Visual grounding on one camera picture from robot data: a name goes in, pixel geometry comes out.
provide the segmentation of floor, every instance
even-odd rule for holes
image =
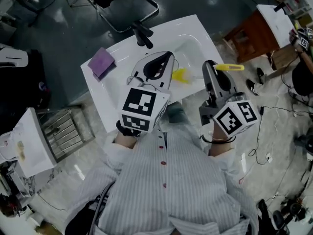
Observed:
[[[44,8],[53,0],[30,0]],[[173,19],[196,14],[210,35],[226,34],[255,10],[258,4],[274,0],[155,0],[159,14],[145,23],[152,27]],[[136,18],[137,11],[128,13]],[[38,16],[32,27],[18,27],[10,45],[37,49],[42,53],[47,85],[52,91],[51,107],[65,106],[88,88],[80,65],[100,47],[108,48],[133,35],[114,32],[92,6],[70,8],[66,0],[55,0]]]
[[[235,54],[225,44],[217,43],[217,49],[224,62],[236,62]],[[246,78],[256,80],[255,69],[257,67],[262,67],[266,73],[271,72],[266,57],[258,57],[244,65],[246,69],[243,72],[234,71],[232,76],[238,89],[246,92],[255,106],[291,108],[289,95],[256,97],[245,87]],[[183,99],[182,104],[196,131],[208,136],[212,132],[212,125],[202,127],[198,113],[199,105],[206,99],[207,92],[200,91]],[[102,152],[105,138],[108,136],[90,94],[87,93],[78,100],[85,105],[84,111],[95,134],[95,139],[60,162],[58,167],[62,172],[42,190],[41,197],[58,209],[67,209],[75,190],[96,162],[97,154]],[[306,133],[310,123],[310,118],[307,115],[294,117],[293,113],[283,110],[265,109],[257,152],[258,160],[261,163],[266,161],[266,153],[269,152],[273,156],[273,161],[265,165],[256,164],[255,157],[248,156],[249,152],[257,145],[258,125],[254,125],[237,136],[234,148],[237,154],[236,163],[241,171],[237,180],[244,178],[243,186],[255,202],[264,198],[267,200],[269,209],[274,211],[279,208],[285,195],[297,193],[303,187],[300,180],[308,162],[306,161],[306,154],[294,146],[293,137]],[[246,157],[245,170],[241,163],[243,154]],[[276,199],[270,199],[276,193],[278,195]],[[67,211],[58,211],[52,208],[37,195],[31,202],[31,207],[62,230],[63,221],[68,215]]]

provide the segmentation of person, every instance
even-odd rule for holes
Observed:
[[[278,232],[272,224],[272,220],[269,217],[269,213],[268,213],[268,206],[265,203],[264,199],[261,199],[258,203],[258,209],[261,212],[261,217],[258,216],[259,219],[259,235],[282,235],[283,230],[281,232]]]
[[[287,68],[280,69],[269,76],[264,75],[261,68],[257,68],[259,83],[254,83],[250,79],[246,81],[247,87],[255,95],[294,93],[308,96],[313,93],[313,61],[309,54],[310,50],[306,52],[299,41],[293,45],[299,54],[300,63],[288,72]]]
[[[235,150],[222,129],[214,124],[207,154],[180,103],[166,114],[167,132],[157,125],[138,139],[109,138],[73,198],[66,235],[87,234],[86,208],[112,182],[94,234],[258,234],[255,203],[233,179]]]

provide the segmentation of sink basin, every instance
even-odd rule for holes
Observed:
[[[89,91],[107,132],[116,129],[118,121],[117,104],[121,88],[126,84],[136,63],[147,55],[160,51],[174,54],[180,68],[188,68],[193,76],[198,77],[192,84],[171,81],[170,102],[183,99],[205,88],[202,78],[202,64],[211,59],[222,63],[218,51],[196,15],[173,20],[151,28],[152,49],[137,45],[135,36],[123,40],[107,51],[115,59],[116,68],[98,82],[87,66],[89,60],[81,65]]]

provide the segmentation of hand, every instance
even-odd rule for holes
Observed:
[[[220,128],[220,126],[214,121],[214,130],[213,130],[213,137],[214,139],[227,139],[227,135],[225,132]]]
[[[299,36],[296,31],[293,29],[289,32],[289,41],[293,46],[298,45],[297,42],[299,40]]]
[[[299,52],[299,53],[304,52],[304,49],[302,48],[301,45],[296,45],[296,46],[295,46],[295,50],[296,50],[297,52]]]
[[[117,137],[115,138],[114,143],[120,144],[126,148],[133,149],[137,142],[135,137],[124,136],[121,132],[118,132]]]

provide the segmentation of striped shirt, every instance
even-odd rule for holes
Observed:
[[[234,150],[207,156],[186,124],[171,125],[167,145],[158,127],[133,149],[112,141],[77,190],[69,220],[116,181],[97,235],[245,235],[249,224],[258,233],[255,204],[231,177]]]

